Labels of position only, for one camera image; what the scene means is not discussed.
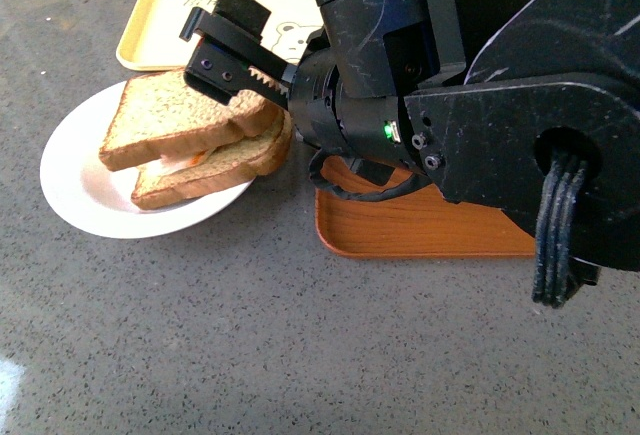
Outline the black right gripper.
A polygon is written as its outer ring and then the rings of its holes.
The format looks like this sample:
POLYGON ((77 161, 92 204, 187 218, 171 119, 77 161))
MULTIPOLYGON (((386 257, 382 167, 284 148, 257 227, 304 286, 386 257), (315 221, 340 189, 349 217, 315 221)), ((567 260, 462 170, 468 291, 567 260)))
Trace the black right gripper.
MULTIPOLYGON (((212 35, 213 22, 260 42, 272 12, 256 0, 217 0, 211 11, 194 6, 180 31, 212 35)), ((287 93, 288 111, 305 143, 343 158, 358 175, 389 175, 394 169, 422 175, 419 152, 404 101, 396 96, 348 95, 324 31, 312 25, 278 25, 268 38, 275 55, 296 73, 287 93)), ((247 87, 248 67, 207 39, 201 39, 184 69, 190 88, 228 105, 247 87)))

